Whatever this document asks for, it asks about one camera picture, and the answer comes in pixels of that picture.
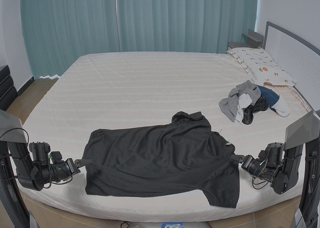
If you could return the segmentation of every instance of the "mattress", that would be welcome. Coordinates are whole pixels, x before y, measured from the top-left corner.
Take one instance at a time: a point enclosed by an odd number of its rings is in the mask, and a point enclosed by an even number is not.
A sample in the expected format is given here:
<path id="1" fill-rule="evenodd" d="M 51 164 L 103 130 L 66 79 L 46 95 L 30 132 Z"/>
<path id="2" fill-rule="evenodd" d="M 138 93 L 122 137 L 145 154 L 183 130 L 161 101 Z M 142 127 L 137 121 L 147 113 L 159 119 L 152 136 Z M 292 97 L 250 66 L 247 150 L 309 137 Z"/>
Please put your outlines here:
<path id="1" fill-rule="evenodd" d="M 63 159 L 82 157 L 93 130 L 167 124 L 178 111 L 201 111 L 212 131 L 236 147 L 236 154 L 258 156 L 268 143 L 283 142 L 285 128 L 309 107 L 291 87 L 274 87 L 291 113 L 254 114 L 253 123 L 231 122 L 218 108 L 229 91 L 250 77 L 230 54 L 128 52 L 80 57 L 54 84 L 24 124 L 31 141 L 45 141 Z M 76 214 L 134 222 L 210 221 L 250 213 L 301 194 L 304 156 L 297 185 L 283 195 L 269 186 L 255 190 L 240 169 L 236 209 L 210 206 L 200 190 L 151 198 L 87 195 L 86 171 L 67 185 L 42 191 L 20 186 L 31 198 Z"/>

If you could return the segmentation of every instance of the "gray sweater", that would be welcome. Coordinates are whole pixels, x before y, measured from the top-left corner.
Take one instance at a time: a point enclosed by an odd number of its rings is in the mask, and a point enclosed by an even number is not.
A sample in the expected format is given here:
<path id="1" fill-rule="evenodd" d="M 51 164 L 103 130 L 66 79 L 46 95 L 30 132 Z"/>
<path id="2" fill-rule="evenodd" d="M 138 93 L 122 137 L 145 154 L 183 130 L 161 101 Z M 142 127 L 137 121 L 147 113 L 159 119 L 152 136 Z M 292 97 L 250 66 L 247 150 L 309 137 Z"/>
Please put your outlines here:
<path id="1" fill-rule="evenodd" d="M 227 98 L 223 98 L 219 102 L 219 107 L 221 111 L 234 122 L 236 115 L 238 113 L 239 97 L 241 94 L 248 94 L 252 99 L 253 105 L 261 97 L 261 91 L 254 83 L 247 80 L 244 83 L 237 85 L 233 88 Z"/>

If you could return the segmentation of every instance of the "pillow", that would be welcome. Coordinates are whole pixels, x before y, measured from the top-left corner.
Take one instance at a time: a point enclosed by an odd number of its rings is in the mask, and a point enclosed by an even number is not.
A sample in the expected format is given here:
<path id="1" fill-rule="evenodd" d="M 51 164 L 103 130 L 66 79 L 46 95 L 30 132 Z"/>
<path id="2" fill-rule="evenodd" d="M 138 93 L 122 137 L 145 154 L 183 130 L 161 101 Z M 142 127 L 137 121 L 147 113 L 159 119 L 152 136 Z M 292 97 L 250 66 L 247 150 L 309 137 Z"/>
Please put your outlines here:
<path id="1" fill-rule="evenodd" d="M 227 51 L 247 71 L 256 85 L 294 86 L 294 79 L 264 49 L 233 48 Z"/>

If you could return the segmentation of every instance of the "teal curtain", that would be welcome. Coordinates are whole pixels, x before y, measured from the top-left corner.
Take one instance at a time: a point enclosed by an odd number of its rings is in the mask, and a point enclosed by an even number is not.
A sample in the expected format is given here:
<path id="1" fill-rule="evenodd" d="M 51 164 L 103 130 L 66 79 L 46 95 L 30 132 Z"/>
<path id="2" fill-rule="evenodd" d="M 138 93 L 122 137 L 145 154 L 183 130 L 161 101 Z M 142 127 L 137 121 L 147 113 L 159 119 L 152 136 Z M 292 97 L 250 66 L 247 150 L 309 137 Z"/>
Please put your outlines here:
<path id="1" fill-rule="evenodd" d="M 225 53 L 255 27 L 258 0 L 117 0 L 121 51 Z"/>
<path id="2" fill-rule="evenodd" d="M 120 51 L 115 6 L 115 0 L 21 0 L 34 77 L 62 75 L 82 55 Z"/>

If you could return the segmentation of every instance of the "white wall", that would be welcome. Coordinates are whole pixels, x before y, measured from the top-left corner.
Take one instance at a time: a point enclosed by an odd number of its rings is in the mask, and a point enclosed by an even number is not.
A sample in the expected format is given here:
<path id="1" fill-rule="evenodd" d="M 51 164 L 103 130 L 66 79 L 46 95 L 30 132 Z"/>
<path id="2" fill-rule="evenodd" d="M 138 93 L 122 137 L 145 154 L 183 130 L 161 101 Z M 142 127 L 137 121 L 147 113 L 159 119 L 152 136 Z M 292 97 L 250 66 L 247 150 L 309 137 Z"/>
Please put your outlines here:
<path id="1" fill-rule="evenodd" d="M 320 0 L 258 0 L 256 31 L 270 21 L 320 49 Z"/>
<path id="2" fill-rule="evenodd" d="M 0 0 L 0 65 L 8 65 L 19 90 L 32 72 L 22 36 L 20 0 Z"/>

